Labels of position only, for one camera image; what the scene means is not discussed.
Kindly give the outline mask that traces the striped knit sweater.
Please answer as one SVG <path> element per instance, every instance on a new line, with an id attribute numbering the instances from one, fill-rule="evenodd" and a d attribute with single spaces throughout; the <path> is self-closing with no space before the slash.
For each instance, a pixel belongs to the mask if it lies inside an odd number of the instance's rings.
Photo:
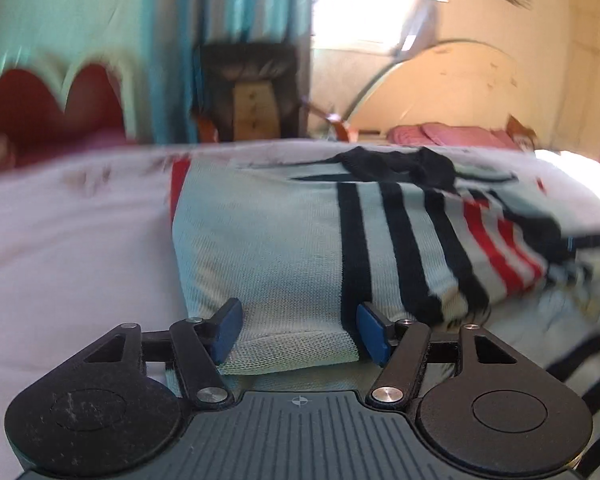
<path id="1" fill-rule="evenodd" d="M 370 377 L 355 327 L 386 318 L 448 333 L 478 323 L 584 401 L 593 434 L 579 471 L 600 479 L 600 199 L 531 155 L 349 148 L 308 162 L 171 169 L 171 229 L 187 312 L 232 297 L 244 326 L 230 377 L 352 364 Z"/>

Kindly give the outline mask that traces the pink floral bed quilt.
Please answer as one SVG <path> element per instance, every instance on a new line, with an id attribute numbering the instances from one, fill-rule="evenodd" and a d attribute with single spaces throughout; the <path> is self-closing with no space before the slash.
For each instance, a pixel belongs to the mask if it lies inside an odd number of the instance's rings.
<path id="1" fill-rule="evenodd" d="M 9 402 L 65 359 L 124 323 L 164 330 L 184 318 L 169 220 L 170 169 L 189 155 L 230 166 L 291 164 L 347 150 L 328 142 L 237 148 L 119 148 L 0 174 L 0 479 L 20 463 L 3 429 Z M 600 228 L 600 164 L 562 152 L 432 148 L 461 165 L 541 179 L 565 231 Z M 592 287 L 600 314 L 600 281 Z M 560 292 L 507 301 L 485 319 L 496 336 L 541 366 L 600 334 Z M 238 382 L 308 391 L 370 386 L 368 364 L 299 370 Z"/>

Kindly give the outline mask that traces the wooden drawer nightstand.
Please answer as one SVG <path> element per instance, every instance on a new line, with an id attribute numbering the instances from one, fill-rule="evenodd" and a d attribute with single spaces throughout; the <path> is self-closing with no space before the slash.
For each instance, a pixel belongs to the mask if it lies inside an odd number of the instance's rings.
<path id="1" fill-rule="evenodd" d="M 279 124 L 273 86 L 267 81 L 238 82 L 233 89 L 235 141 L 273 140 Z"/>

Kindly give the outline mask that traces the cream arched headboard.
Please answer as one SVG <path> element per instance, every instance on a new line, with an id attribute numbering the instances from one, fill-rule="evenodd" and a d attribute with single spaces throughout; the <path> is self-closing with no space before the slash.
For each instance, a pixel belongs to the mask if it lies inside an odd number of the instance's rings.
<path id="1" fill-rule="evenodd" d="M 427 122 L 501 129 L 509 117 L 537 134 L 544 130 L 538 95 L 524 71 L 497 48 L 452 41 L 390 67 L 358 100 L 348 123 L 380 133 Z"/>

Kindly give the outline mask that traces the red heart-shaped headboard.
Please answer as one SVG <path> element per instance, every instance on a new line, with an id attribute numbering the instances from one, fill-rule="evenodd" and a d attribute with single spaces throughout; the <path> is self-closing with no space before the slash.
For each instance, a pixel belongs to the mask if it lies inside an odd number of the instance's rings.
<path id="1" fill-rule="evenodd" d="M 134 67 L 125 53 L 84 53 L 68 65 L 41 51 L 0 56 L 0 133 L 18 148 L 102 130 L 138 138 Z"/>

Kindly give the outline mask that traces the blue window curtain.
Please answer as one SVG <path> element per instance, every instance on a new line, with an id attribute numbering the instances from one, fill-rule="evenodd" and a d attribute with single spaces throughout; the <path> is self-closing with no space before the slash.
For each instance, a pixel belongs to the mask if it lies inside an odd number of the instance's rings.
<path id="1" fill-rule="evenodd" d="M 143 0 L 146 140 L 189 144 L 189 110 L 201 97 L 197 50 L 214 42 L 288 42 L 299 57 L 298 84 L 311 78 L 313 0 Z"/>

